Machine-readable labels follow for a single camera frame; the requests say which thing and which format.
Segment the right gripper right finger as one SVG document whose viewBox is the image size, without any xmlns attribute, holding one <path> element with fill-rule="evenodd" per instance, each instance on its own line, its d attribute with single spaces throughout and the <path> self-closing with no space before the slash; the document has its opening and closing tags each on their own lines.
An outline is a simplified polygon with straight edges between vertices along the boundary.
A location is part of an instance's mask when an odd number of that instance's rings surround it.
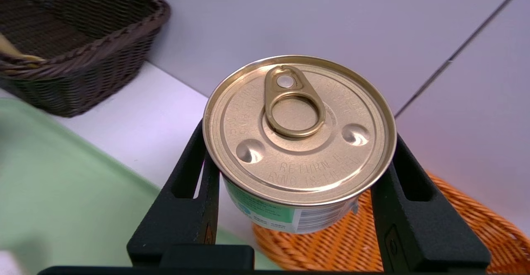
<svg viewBox="0 0 530 275">
<path fill-rule="evenodd" d="M 491 254 L 418 163 L 401 137 L 371 187 L 385 273 L 485 273 Z"/>
</svg>

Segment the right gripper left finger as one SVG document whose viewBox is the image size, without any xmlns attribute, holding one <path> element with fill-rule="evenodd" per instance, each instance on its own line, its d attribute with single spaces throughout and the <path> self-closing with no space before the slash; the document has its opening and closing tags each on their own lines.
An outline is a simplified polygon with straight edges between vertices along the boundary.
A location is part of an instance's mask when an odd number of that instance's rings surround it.
<svg viewBox="0 0 530 275">
<path fill-rule="evenodd" d="M 127 243 L 134 267 L 157 267 L 171 247 L 214 244 L 220 172 L 197 124 L 157 198 Z"/>
</svg>

